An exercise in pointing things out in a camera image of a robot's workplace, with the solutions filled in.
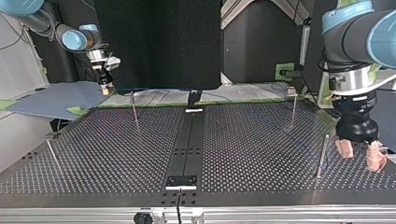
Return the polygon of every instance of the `black cable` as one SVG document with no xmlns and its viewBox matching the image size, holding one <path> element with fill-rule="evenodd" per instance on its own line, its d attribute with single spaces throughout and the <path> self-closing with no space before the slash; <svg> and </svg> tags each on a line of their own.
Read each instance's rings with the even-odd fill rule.
<svg viewBox="0 0 396 224">
<path fill-rule="evenodd" d="M 183 221 L 181 220 L 181 214 L 180 214 L 180 193 L 178 194 L 178 199 L 177 199 L 177 219 L 178 219 L 178 224 L 182 224 Z"/>
<path fill-rule="evenodd" d="M 92 9 L 93 11 L 96 11 L 95 7 L 91 6 L 90 4 L 88 4 L 86 1 L 84 0 L 80 0 L 85 6 L 89 7 L 90 9 Z"/>
<path fill-rule="evenodd" d="M 293 39 L 296 38 L 296 18 L 297 18 L 297 11 L 298 6 L 300 5 L 301 0 L 298 0 L 296 8 L 294 9 L 294 16 L 293 16 Z"/>
<path fill-rule="evenodd" d="M 81 59 L 79 59 L 78 57 L 74 56 L 74 59 L 76 60 L 76 62 L 84 69 L 84 71 L 86 72 L 86 74 L 88 74 L 90 76 L 90 78 L 92 79 L 92 81 L 97 81 L 96 80 L 96 73 L 87 65 L 85 64 Z"/>
<path fill-rule="evenodd" d="M 294 38 L 294 39 L 296 38 L 296 35 L 295 35 L 295 33 L 296 33 L 296 27 L 297 27 L 297 25 L 296 25 L 296 18 L 297 18 L 298 6 L 300 5 L 300 3 L 301 3 L 301 0 L 298 0 L 297 5 L 296 5 L 296 8 L 294 9 L 294 16 L 293 16 L 293 38 Z M 305 86 L 308 88 L 309 92 L 311 93 L 312 98 L 314 98 L 315 103 L 318 104 L 318 99 L 315 98 L 312 89 L 308 86 L 308 83 L 306 82 L 306 79 L 305 79 L 305 76 L 304 76 L 303 71 L 301 71 L 301 70 L 299 70 L 299 71 L 300 71 L 300 75 L 301 75 L 301 77 L 302 77 L 302 79 L 303 79 L 303 82 L 304 82 Z"/>
<path fill-rule="evenodd" d="M 308 83 L 305 80 L 303 71 L 301 71 L 301 70 L 299 70 L 299 71 L 300 71 L 301 78 L 303 79 L 305 86 L 308 88 L 309 92 L 311 93 L 312 98 L 314 98 L 315 103 L 318 104 L 318 98 L 315 97 L 314 92 L 311 91 L 311 89 L 309 88 Z"/>
<path fill-rule="evenodd" d="M 8 48 L 11 48 L 12 46 L 18 44 L 18 42 L 20 42 L 20 40 L 22 39 L 23 35 L 24 35 L 24 30 L 22 30 L 21 35 L 18 37 L 18 39 L 17 39 L 14 43 L 12 43 L 12 44 L 10 44 L 10 45 L 7 45 L 7 46 L 5 46 L 5 47 L 0 48 L 0 50 L 8 49 Z"/>
</svg>

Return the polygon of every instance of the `optical breadboard table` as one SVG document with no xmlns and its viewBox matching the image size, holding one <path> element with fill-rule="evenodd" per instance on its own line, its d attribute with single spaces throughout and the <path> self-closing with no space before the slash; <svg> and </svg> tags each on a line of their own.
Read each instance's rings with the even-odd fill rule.
<svg viewBox="0 0 396 224">
<path fill-rule="evenodd" d="M 368 171 L 359 146 L 352 160 L 342 159 L 335 120 L 307 102 L 294 116 L 292 107 L 138 108 L 137 123 L 132 108 L 94 109 L 62 130 L 53 152 L 43 144 L 0 174 L 0 223 L 111 223 L 138 212 L 169 223 L 177 213 L 189 221 L 204 214 L 205 223 L 284 214 L 287 221 L 396 220 L 396 176 Z M 330 144 L 316 178 L 325 134 Z M 196 189 L 166 190 L 170 176 L 195 176 Z"/>
</svg>

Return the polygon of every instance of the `cable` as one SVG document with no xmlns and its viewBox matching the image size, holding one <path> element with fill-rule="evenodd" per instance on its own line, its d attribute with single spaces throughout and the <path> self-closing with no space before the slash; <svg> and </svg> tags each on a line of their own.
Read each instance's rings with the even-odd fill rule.
<svg viewBox="0 0 396 224">
<path fill-rule="evenodd" d="M 296 18 L 297 18 L 297 11 L 298 6 L 300 5 L 301 0 L 298 0 L 296 8 L 294 9 L 294 16 L 293 16 L 293 39 L 296 38 Z"/>
<path fill-rule="evenodd" d="M 301 78 L 303 79 L 303 82 L 304 82 L 305 86 L 308 88 L 309 92 L 311 93 L 312 98 L 314 99 L 315 103 L 318 104 L 318 98 L 315 97 L 315 95 L 313 94 L 313 92 L 309 88 L 308 83 L 306 82 L 306 79 L 304 77 L 303 71 L 300 70 L 300 74 L 301 74 Z"/>
<path fill-rule="evenodd" d="M 7 23 L 7 25 L 9 26 L 9 28 L 11 28 L 11 30 L 16 34 L 16 35 L 20 35 L 20 33 L 18 33 L 17 30 L 15 30 L 15 28 L 11 25 L 11 23 L 7 20 L 7 18 L 3 15 L 2 12 L 0 12 L 0 16 L 2 17 L 2 19 Z M 22 38 L 23 42 L 25 44 L 30 44 L 28 40 Z"/>
<path fill-rule="evenodd" d="M 62 120 L 58 119 L 58 125 L 56 126 L 56 132 L 57 133 L 61 130 L 61 123 L 62 123 Z"/>
<path fill-rule="evenodd" d="M 177 210 L 177 220 L 178 220 L 178 224 L 182 224 L 183 221 L 181 220 L 181 213 L 180 213 L 180 193 L 178 194 L 176 210 Z"/>
<path fill-rule="evenodd" d="M 18 37 L 18 39 L 14 43 L 12 43 L 10 45 L 7 45 L 7 46 L 4 46 L 4 47 L 0 48 L 0 50 L 8 49 L 8 48 L 11 48 L 12 46 L 18 44 L 18 42 L 20 42 L 20 40 L 22 39 L 23 34 L 24 34 L 24 31 L 21 32 L 20 36 Z"/>
<path fill-rule="evenodd" d="M 90 9 L 92 9 L 93 11 L 96 11 L 96 9 L 93 7 L 93 6 L 91 6 L 90 4 L 88 4 L 86 1 L 84 1 L 84 0 L 80 0 L 83 4 L 85 4 L 85 6 L 87 6 L 87 7 L 89 7 Z"/>
</svg>

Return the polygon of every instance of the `wire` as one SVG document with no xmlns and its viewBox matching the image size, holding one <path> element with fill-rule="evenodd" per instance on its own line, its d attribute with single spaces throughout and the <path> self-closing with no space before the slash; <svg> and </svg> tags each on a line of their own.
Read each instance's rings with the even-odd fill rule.
<svg viewBox="0 0 396 224">
<path fill-rule="evenodd" d="M 61 130 L 61 123 L 62 123 L 62 120 L 58 119 L 58 125 L 56 126 L 56 132 L 57 133 Z"/>
<path fill-rule="evenodd" d="M 52 18 L 52 16 L 46 10 L 40 9 L 40 12 L 47 17 L 47 20 L 49 22 L 49 31 L 47 31 L 47 32 L 35 31 L 35 33 L 38 35 L 47 37 L 49 39 L 49 41 L 53 41 L 56 38 L 56 21 Z"/>
<path fill-rule="evenodd" d="M 298 0 L 296 8 L 294 9 L 294 16 L 293 16 L 293 38 L 296 38 L 296 18 L 297 18 L 297 11 L 298 6 L 300 5 L 301 0 Z"/>
<path fill-rule="evenodd" d="M 305 79 L 303 71 L 300 70 L 300 74 L 301 74 L 301 78 L 303 79 L 303 82 L 304 82 L 305 86 L 308 88 L 309 92 L 311 93 L 312 98 L 314 99 L 315 103 L 318 104 L 318 98 L 315 97 L 315 95 L 313 94 L 313 92 L 309 88 L 308 83 L 306 82 L 306 79 Z"/>
<path fill-rule="evenodd" d="M 7 20 L 7 18 L 3 15 L 2 12 L 0 12 L 0 16 L 1 16 L 2 19 L 7 23 L 7 25 L 9 26 L 9 28 L 11 28 L 11 30 L 14 31 L 14 33 L 15 33 L 16 35 L 20 35 L 20 33 L 18 33 L 18 31 L 15 30 L 15 28 L 11 25 L 11 23 Z M 28 40 L 26 40 L 26 39 L 24 39 L 24 38 L 22 38 L 22 40 L 23 40 L 23 42 L 24 42 L 25 44 L 30 44 Z"/>
<path fill-rule="evenodd" d="M 91 6 L 90 4 L 88 4 L 86 1 L 84 1 L 84 0 L 80 0 L 83 4 L 85 4 L 85 6 L 87 6 L 87 7 L 89 7 L 90 9 L 92 9 L 93 11 L 96 11 L 96 9 L 93 7 L 93 6 Z"/>
<path fill-rule="evenodd" d="M 296 33 L 296 27 L 297 27 L 295 21 L 297 18 L 297 11 L 298 11 L 298 7 L 299 7 L 300 3 L 301 3 L 301 0 L 298 0 L 296 8 L 294 9 L 294 16 L 293 16 L 293 38 L 294 39 L 296 38 L 295 33 Z M 309 92 L 312 95 L 312 98 L 314 98 L 315 103 L 318 104 L 318 99 L 314 96 L 312 89 L 308 85 L 308 82 L 306 82 L 303 71 L 301 71 L 301 70 L 299 70 L 299 71 L 300 71 L 301 78 L 303 79 L 304 85 L 308 88 Z"/>
<path fill-rule="evenodd" d="M 97 75 L 95 74 L 95 72 L 91 69 L 90 66 L 88 66 L 87 64 L 85 64 L 81 59 L 79 59 L 78 57 L 74 56 L 74 59 L 76 60 L 76 62 L 82 67 L 82 69 L 84 69 L 85 75 L 89 75 L 90 78 L 92 79 L 92 81 L 97 81 L 96 77 Z"/>
<path fill-rule="evenodd" d="M 8 48 L 11 48 L 12 46 L 18 44 L 18 42 L 20 42 L 20 40 L 22 39 L 23 35 L 24 35 L 24 31 L 21 32 L 20 36 L 18 37 L 18 39 L 14 43 L 12 43 L 10 45 L 7 45 L 7 46 L 4 46 L 4 47 L 0 48 L 0 50 L 8 49 Z"/>
</svg>

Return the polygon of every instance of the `metal rod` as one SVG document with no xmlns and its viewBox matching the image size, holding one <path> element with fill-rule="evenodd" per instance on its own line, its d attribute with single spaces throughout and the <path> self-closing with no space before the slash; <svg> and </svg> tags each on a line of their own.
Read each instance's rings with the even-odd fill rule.
<svg viewBox="0 0 396 224">
<path fill-rule="evenodd" d="M 50 140 L 47 140 L 47 145 L 49 146 L 49 151 L 52 154 L 53 159 L 55 159 L 58 162 L 58 158 L 56 158 L 56 154 L 55 154 L 55 151 L 53 150 Z"/>
<path fill-rule="evenodd" d="M 295 94 L 294 95 L 294 104 L 293 104 L 293 114 L 291 116 L 291 126 L 294 125 L 294 118 L 296 115 L 296 106 L 297 106 L 297 97 L 298 97 L 298 94 Z"/>
<path fill-rule="evenodd" d="M 322 170 L 323 163 L 324 163 L 324 158 L 326 156 L 327 145 L 329 144 L 329 138 L 330 138 L 330 136 L 328 134 L 324 135 L 322 150 L 320 153 L 320 161 L 319 161 L 319 165 L 318 165 L 317 178 L 321 178 L 321 175 L 323 172 L 323 170 Z"/>
</svg>

